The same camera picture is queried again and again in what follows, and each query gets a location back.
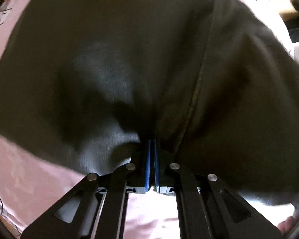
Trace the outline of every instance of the dark fabric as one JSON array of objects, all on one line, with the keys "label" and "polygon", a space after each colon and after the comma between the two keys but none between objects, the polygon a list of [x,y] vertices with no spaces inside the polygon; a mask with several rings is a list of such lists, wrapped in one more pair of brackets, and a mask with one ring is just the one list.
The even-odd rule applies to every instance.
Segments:
[{"label": "dark fabric", "polygon": [[159,138],[197,173],[289,200],[299,65],[237,0],[32,0],[0,61],[0,134],[101,175]]}]

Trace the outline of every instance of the pink fabric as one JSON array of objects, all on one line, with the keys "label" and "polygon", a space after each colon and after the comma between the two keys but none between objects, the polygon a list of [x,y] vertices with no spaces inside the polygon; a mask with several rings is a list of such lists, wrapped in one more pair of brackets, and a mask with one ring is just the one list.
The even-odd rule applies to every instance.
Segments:
[{"label": "pink fabric", "polygon": [[[3,4],[10,3],[8,8],[11,9],[4,14],[6,18],[0,25],[0,58],[15,23],[29,1],[6,0]],[[259,13],[252,0],[241,1],[249,3],[249,7]],[[276,36],[281,36],[279,33],[283,31],[278,31]],[[82,174],[37,159],[0,137],[0,212],[20,230],[82,178]],[[124,238],[180,238],[175,198],[153,191],[146,195],[130,194]]]}]

